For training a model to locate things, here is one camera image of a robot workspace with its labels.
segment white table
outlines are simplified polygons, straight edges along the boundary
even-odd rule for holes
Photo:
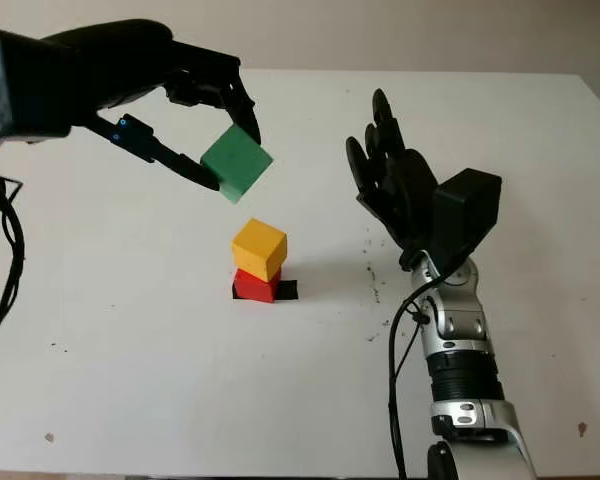
[[[600,474],[600,102],[585,84],[382,72],[244,80],[276,161],[237,206],[80,129],[0,152],[1,172],[25,182],[27,240],[0,332],[0,469],[394,475],[383,322],[409,277],[355,201],[344,152],[382,87],[438,178],[467,166],[504,177],[499,223],[473,258],[505,392],[540,475]],[[123,112],[193,158],[229,125],[161,92],[110,118]],[[250,216],[288,233],[283,272],[300,301],[231,300],[229,243]],[[0,232],[0,292],[9,260]],[[414,352],[401,423],[408,471],[423,475],[434,439]]]

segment robotic hand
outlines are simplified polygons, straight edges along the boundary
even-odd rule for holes
[[[366,152],[354,138],[346,142],[357,199],[402,248],[400,265],[412,272],[415,289],[389,333],[389,416],[399,477],[406,479],[406,468],[396,384],[420,331],[432,381],[431,424],[444,440],[429,448],[429,478],[535,479],[515,409],[498,381],[476,295],[478,270],[469,259],[497,221],[502,180],[466,169],[438,185],[422,155],[405,149],[381,90],[373,96],[373,118]],[[396,369],[396,331],[405,311],[416,329]]]
[[[164,87],[174,103],[226,110],[259,144],[254,102],[239,66],[236,57],[174,41],[166,26],[149,20],[94,25],[41,40],[0,31],[0,144],[66,137],[72,126],[86,127],[147,162],[157,160],[218,190],[211,171],[164,146],[150,126],[131,115],[112,124],[98,111]],[[0,211],[13,262],[0,301],[0,324],[15,300],[24,262],[24,236],[11,205],[21,184],[7,196],[5,180],[12,181],[0,179]]]

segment black cable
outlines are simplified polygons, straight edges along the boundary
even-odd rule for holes
[[[457,265],[453,265],[452,268],[449,268],[448,271],[445,271],[440,276],[434,278],[433,280],[425,283],[424,285],[420,285],[416,288],[411,295],[409,295],[400,305],[396,314],[393,317],[393,321],[391,322],[391,328],[389,330],[389,431],[391,434],[391,445],[393,446],[393,455],[396,460],[396,465],[398,467],[398,478],[399,480],[407,479],[407,471],[404,461],[404,449],[402,447],[402,435],[400,433],[400,419],[398,415],[398,402],[396,395],[396,381],[398,379],[398,373],[404,364],[404,361],[407,358],[407,354],[411,350],[413,346],[413,342],[415,341],[418,327],[420,323],[424,320],[422,317],[422,311],[415,301],[426,291],[435,286],[444,282],[453,272],[455,272],[463,262],[458,262]],[[408,310],[409,306],[413,305],[416,308],[415,312],[410,312]],[[396,334],[398,331],[398,326],[400,325],[400,320],[405,312],[410,313],[414,316],[416,320],[416,329],[411,337],[409,345],[407,346],[407,350],[400,361],[400,365],[398,370],[396,370],[396,357],[395,357],[395,346],[396,346]]]
[[[2,297],[0,298],[0,325],[9,313],[9,310],[11,310],[13,302],[18,294],[20,276],[22,275],[22,269],[24,267],[24,233],[22,232],[20,219],[11,205],[11,201],[18,194],[22,185],[21,182],[13,182],[19,183],[20,185],[16,187],[8,198],[5,191],[0,187],[0,210],[3,215],[3,230],[5,231],[5,235],[7,235],[7,240],[9,241],[9,245],[11,245],[13,255],[11,267],[9,268],[9,275],[2,292]],[[7,233],[7,220],[13,231],[13,237],[10,233]]]
[[[407,356],[409,355],[409,352],[411,351],[411,347],[413,347],[413,344],[416,341],[416,337],[418,336],[419,330],[420,330],[420,324],[416,322],[416,326],[413,329],[413,334],[411,335],[411,339],[409,340],[409,343],[407,344],[407,348],[404,351],[404,355],[402,355],[402,359],[400,360],[400,363],[398,364],[398,368],[396,369],[396,380],[398,379],[398,376],[400,375],[400,370],[402,370],[402,365],[404,365],[404,361],[407,359]]]

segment stacked blocks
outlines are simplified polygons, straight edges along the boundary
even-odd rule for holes
[[[220,193],[236,203],[272,161],[244,130],[232,125],[202,155],[200,163],[216,175]]]
[[[231,244],[238,271],[233,280],[241,298],[273,303],[282,263],[287,258],[287,235],[252,218]]]

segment white wall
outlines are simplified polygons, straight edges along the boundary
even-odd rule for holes
[[[130,17],[258,68],[560,72],[600,97],[600,0],[2,0],[43,36]]]

